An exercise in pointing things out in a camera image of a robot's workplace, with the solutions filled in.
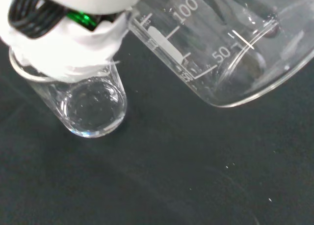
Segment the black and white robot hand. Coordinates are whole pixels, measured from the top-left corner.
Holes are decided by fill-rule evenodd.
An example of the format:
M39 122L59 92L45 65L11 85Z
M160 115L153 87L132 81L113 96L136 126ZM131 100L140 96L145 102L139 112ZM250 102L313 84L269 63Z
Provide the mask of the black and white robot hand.
M75 83L112 65L140 0L0 0L0 38L26 79Z

